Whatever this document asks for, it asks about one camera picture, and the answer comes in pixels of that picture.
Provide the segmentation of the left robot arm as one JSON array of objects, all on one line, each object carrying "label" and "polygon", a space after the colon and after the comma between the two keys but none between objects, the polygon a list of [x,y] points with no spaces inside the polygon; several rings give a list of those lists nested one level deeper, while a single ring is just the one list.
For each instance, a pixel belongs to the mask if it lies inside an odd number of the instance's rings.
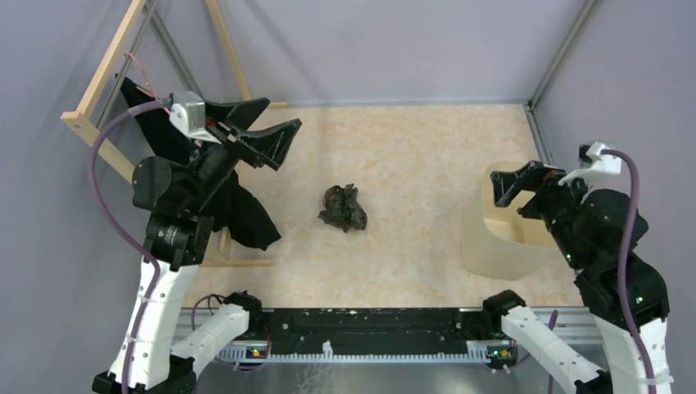
[{"label": "left robot arm", "polygon": [[191,91],[128,108],[99,132],[89,156],[94,168],[102,143],[123,121],[168,108],[169,121],[183,136],[208,142],[188,163],[159,156],[141,160],[132,172],[132,203],[149,212],[143,241],[136,241],[106,205],[103,216],[140,253],[140,287],[125,338],[110,368],[92,383],[96,393],[191,393],[205,367],[237,337],[253,339],[263,317],[246,294],[227,297],[215,315],[185,340],[174,334],[185,294],[204,261],[214,220],[204,213],[210,199],[238,162],[278,169],[301,127],[292,119],[252,131],[268,108],[267,98],[220,103],[217,115]]}]

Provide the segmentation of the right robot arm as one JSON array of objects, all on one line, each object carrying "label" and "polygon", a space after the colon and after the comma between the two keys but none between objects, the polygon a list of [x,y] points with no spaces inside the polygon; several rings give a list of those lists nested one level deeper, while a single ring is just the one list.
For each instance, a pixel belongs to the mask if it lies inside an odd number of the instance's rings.
[{"label": "right robot arm", "polygon": [[483,331],[524,347],[567,393],[670,392],[666,283],[634,251],[648,223],[630,196],[590,190],[585,180],[568,180],[564,170],[538,161],[492,172],[490,180],[498,208],[523,191],[531,193],[518,213],[543,222],[574,270],[574,284],[602,335],[607,366],[587,361],[511,290],[483,302]]}]

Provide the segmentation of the beige plastic trash bin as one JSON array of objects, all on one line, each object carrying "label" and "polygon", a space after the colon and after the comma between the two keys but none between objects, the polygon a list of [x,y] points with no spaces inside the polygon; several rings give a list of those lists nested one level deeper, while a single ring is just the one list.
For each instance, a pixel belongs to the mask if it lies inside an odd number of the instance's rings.
[{"label": "beige plastic trash bin", "polygon": [[494,206],[492,172],[514,172],[523,166],[523,162],[510,161],[490,164],[463,209],[460,257],[473,274],[516,281],[561,257],[543,222],[517,213],[531,199],[532,192],[520,192],[506,208]]}]

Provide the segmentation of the dark translucent trash bag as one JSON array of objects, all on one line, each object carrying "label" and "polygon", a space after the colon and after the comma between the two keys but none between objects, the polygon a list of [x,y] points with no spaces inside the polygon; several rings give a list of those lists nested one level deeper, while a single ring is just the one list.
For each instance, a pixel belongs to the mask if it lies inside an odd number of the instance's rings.
[{"label": "dark translucent trash bag", "polygon": [[318,218],[324,224],[348,231],[364,231],[368,215],[358,202],[359,189],[354,184],[329,187],[323,195],[323,209]]}]

